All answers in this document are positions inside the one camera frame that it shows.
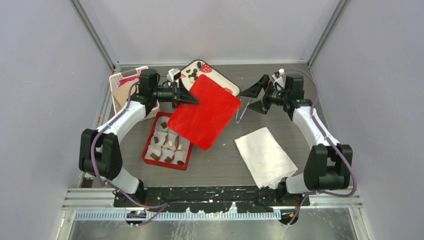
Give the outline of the red box lid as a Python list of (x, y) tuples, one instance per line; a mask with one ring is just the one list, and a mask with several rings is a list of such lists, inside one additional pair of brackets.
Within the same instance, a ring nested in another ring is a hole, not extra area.
[(239, 98), (202, 74), (189, 92), (198, 104), (180, 104), (167, 126), (197, 146), (208, 151), (241, 106)]

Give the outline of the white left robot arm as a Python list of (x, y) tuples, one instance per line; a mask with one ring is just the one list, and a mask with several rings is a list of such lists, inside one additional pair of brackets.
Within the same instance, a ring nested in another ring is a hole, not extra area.
[(182, 82), (182, 73), (172, 68), (165, 83), (153, 68), (141, 67), (141, 72), (127, 91), (125, 105), (106, 123), (96, 129), (85, 129), (81, 134), (79, 169), (97, 178), (101, 186), (109, 185), (133, 206), (146, 200), (142, 180), (131, 175), (123, 166), (121, 139), (134, 125), (143, 120), (159, 103), (198, 104), (199, 101)]

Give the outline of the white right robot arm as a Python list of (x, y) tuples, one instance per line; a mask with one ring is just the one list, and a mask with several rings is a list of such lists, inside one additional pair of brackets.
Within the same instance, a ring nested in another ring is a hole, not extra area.
[(255, 99), (247, 108), (260, 114), (267, 114), (272, 105), (283, 107), (291, 121), (300, 129), (310, 147), (303, 173), (287, 177), (285, 187), (277, 192), (283, 205), (291, 205), (297, 194), (324, 193), (335, 196), (336, 190), (352, 185), (348, 196), (356, 191), (356, 177), (352, 169), (353, 150), (348, 144), (341, 144), (323, 126), (315, 105), (305, 98), (302, 77), (283, 76), (275, 72), (263, 75), (256, 83), (240, 92), (240, 96)]

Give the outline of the dark chocolate bottom row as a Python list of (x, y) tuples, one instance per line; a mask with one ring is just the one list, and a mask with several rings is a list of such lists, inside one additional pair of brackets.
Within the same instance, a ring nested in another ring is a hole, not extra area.
[(166, 163), (171, 163), (171, 162), (173, 161), (173, 159), (172, 159), (171, 157), (167, 156), (167, 157), (164, 159), (164, 161), (165, 161)]

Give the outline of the metal tongs with grey handle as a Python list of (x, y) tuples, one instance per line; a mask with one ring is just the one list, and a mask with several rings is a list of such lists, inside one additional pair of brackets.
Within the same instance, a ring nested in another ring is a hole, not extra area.
[(235, 123), (239, 124), (246, 112), (246, 110), (248, 109), (248, 106), (251, 104), (252, 98), (249, 98), (245, 107), (241, 110), (240, 108), (236, 111), (235, 114)]

